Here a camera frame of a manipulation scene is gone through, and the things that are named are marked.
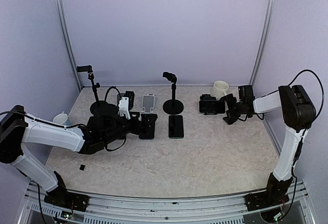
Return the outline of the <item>black phone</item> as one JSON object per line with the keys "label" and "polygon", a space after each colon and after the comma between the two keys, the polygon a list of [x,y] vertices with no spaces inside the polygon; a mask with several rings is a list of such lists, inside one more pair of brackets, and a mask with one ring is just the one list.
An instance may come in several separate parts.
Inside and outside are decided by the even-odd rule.
{"label": "black phone", "polygon": [[139,134],[139,139],[142,140],[154,139],[157,118],[158,118],[157,114],[153,114],[153,113],[141,114],[142,130],[141,133]]}

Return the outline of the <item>black phone landscape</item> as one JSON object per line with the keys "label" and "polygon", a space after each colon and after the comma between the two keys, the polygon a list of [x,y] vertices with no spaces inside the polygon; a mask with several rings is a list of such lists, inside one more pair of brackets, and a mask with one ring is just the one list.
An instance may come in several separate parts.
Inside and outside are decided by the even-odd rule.
{"label": "black phone landscape", "polygon": [[219,100],[200,100],[199,112],[205,115],[224,114],[226,105],[223,101]]}

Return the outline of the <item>silver folding phone stand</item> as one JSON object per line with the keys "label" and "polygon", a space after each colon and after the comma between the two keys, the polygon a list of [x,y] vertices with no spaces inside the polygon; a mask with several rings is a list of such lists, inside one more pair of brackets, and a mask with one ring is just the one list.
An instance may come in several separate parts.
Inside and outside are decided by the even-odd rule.
{"label": "silver folding phone stand", "polygon": [[147,94],[142,96],[141,109],[142,113],[151,114],[154,113],[154,108],[156,106],[156,95]]}

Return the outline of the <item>black tall stand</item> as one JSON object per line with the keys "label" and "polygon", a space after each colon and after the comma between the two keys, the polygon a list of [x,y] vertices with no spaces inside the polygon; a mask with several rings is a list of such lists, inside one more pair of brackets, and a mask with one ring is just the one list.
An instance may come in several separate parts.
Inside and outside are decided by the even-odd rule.
{"label": "black tall stand", "polygon": [[163,110],[167,114],[178,115],[183,111],[183,103],[176,99],[177,77],[175,74],[169,72],[164,72],[162,76],[172,83],[171,85],[172,96],[170,100],[164,102]]}
{"label": "black tall stand", "polygon": [[94,73],[92,70],[91,65],[86,65],[86,66],[77,66],[76,71],[78,73],[82,72],[87,72],[88,74],[88,79],[91,81],[92,84],[92,91],[95,97],[95,102],[91,105],[90,107],[90,112],[94,114],[94,112],[99,109],[99,108],[105,108],[108,104],[104,100],[100,100],[98,97],[97,89],[100,88],[99,83],[94,82]]}

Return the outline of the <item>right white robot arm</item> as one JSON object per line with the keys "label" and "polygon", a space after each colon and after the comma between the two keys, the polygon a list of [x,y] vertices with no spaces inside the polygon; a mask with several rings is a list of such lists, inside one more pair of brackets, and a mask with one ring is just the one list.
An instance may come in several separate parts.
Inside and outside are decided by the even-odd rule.
{"label": "right white robot arm", "polygon": [[269,176],[262,201],[272,206],[291,185],[294,168],[301,154],[302,145],[312,123],[318,118],[320,110],[316,110],[313,102],[302,85],[289,83],[279,86],[277,90],[256,98],[251,85],[238,88],[239,98],[232,94],[225,95],[221,101],[226,102],[227,111],[223,120],[231,125],[241,115],[251,118],[281,109],[285,124],[285,136],[278,163]]}

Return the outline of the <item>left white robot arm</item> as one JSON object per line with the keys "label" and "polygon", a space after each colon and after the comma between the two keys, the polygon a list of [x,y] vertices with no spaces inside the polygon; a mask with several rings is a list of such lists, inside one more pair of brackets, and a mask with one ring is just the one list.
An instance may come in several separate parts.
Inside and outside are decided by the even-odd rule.
{"label": "left white robot arm", "polygon": [[47,192],[61,206],[68,205],[73,194],[67,191],[62,177],[50,171],[26,147],[27,143],[49,145],[91,155],[110,151],[108,144],[127,134],[146,132],[140,113],[129,111],[129,98],[118,105],[97,99],[90,107],[88,123],[64,126],[34,117],[16,105],[3,112],[1,120],[1,162],[16,167]]}

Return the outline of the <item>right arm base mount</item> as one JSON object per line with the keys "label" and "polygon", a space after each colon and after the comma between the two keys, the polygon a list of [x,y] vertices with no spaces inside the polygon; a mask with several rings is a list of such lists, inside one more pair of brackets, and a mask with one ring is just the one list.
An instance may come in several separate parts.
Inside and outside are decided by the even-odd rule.
{"label": "right arm base mount", "polygon": [[288,202],[290,200],[287,194],[278,198],[272,198],[269,197],[269,194],[266,191],[247,194],[244,199],[248,211],[255,211],[280,205],[283,202]]}

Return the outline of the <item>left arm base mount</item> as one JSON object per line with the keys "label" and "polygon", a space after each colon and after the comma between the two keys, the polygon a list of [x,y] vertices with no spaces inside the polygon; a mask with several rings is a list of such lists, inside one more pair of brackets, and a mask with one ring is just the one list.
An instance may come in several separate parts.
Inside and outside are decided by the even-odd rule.
{"label": "left arm base mount", "polygon": [[89,198],[90,197],[87,195],[72,192],[55,194],[48,193],[45,196],[44,202],[73,211],[85,212]]}

